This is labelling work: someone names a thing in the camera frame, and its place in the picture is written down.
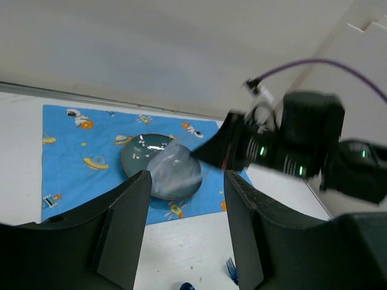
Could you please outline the blue space-print cloth placemat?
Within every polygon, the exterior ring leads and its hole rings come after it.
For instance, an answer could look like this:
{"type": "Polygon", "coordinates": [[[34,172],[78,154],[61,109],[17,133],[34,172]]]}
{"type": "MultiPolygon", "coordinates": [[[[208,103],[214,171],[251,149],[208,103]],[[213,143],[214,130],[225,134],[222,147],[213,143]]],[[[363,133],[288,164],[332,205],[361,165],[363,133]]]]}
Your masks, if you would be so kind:
{"type": "Polygon", "coordinates": [[[122,150],[133,137],[161,134],[194,149],[217,130],[214,121],[45,105],[43,219],[78,207],[126,181],[122,150]]]}

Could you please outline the clear plastic cup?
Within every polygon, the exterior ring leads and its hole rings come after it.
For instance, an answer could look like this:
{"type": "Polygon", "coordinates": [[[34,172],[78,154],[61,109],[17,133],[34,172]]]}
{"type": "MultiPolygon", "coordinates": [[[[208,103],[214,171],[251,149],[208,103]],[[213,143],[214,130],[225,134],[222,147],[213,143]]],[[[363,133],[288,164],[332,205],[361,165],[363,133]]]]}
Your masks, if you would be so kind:
{"type": "Polygon", "coordinates": [[[182,200],[195,194],[203,175],[199,161],[191,151],[176,141],[154,156],[146,170],[152,178],[152,195],[158,199],[182,200]]]}

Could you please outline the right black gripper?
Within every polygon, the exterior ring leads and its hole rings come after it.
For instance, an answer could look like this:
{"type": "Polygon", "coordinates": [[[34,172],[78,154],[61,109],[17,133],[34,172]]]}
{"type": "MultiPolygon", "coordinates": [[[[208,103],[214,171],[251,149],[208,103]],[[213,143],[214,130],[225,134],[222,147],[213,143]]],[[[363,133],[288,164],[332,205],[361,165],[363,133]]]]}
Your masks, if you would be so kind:
{"type": "Polygon", "coordinates": [[[230,111],[218,132],[190,156],[216,169],[256,164],[308,179],[324,167],[341,136],[345,109],[339,97],[318,92],[285,94],[280,126],[259,132],[253,120],[230,111]]]}

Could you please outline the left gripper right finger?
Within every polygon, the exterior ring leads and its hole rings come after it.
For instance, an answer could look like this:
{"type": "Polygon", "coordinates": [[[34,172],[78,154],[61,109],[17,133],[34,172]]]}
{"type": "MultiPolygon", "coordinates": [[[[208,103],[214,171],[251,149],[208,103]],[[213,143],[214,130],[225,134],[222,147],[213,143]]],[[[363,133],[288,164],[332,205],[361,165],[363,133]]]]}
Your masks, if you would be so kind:
{"type": "Polygon", "coordinates": [[[224,174],[241,289],[385,289],[386,214],[330,221],[302,214],[224,174]]]}

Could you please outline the teal ceramic plate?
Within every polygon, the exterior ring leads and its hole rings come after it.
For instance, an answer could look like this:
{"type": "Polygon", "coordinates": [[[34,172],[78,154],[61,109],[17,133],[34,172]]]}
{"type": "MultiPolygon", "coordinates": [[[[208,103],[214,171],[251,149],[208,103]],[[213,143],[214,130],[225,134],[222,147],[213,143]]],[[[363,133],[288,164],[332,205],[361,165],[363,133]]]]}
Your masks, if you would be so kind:
{"type": "Polygon", "coordinates": [[[122,150],[122,166],[128,177],[146,170],[150,160],[163,150],[173,138],[161,134],[140,134],[129,141],[122,150]]]}

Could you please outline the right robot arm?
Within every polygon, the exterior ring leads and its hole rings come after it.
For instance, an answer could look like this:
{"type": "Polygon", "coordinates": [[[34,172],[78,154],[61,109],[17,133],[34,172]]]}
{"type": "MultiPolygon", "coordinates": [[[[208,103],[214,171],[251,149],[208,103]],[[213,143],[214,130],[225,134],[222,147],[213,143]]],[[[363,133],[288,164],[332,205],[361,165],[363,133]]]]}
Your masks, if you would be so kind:
{"type": "Polygon", "coordinates": [[[344,117],[335,95],[291,92],[284,96],[279,126],[260,131],[252,115],[229,112],[191,156],[220,170],[256,164],[300,179],[320,176],[321,190],[379,204],[386,197],[386,148],[341,140],[344,117]]]}

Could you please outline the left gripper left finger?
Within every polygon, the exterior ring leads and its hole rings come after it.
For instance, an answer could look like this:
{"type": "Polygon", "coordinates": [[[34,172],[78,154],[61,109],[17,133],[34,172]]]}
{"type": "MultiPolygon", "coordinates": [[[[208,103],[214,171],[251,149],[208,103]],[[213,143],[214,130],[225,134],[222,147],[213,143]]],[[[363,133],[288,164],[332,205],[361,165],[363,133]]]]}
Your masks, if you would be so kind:
{"type": "Polygon", "coordinates": [[[1,225],[1,288],[132,289],[151,189],[141,171],[42,223],[1,225]]]}

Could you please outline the blue metal spoon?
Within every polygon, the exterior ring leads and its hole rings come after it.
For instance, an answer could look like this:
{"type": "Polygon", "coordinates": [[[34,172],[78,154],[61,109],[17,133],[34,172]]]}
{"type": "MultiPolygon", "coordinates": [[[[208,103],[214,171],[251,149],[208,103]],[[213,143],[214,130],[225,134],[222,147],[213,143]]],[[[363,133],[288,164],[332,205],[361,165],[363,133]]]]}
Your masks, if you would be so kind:
{"type": "Polygon", "coordinates": [[[180,286],[180,290],[195,290],[195,287],[191,283],[185,282],[180,286]]]}

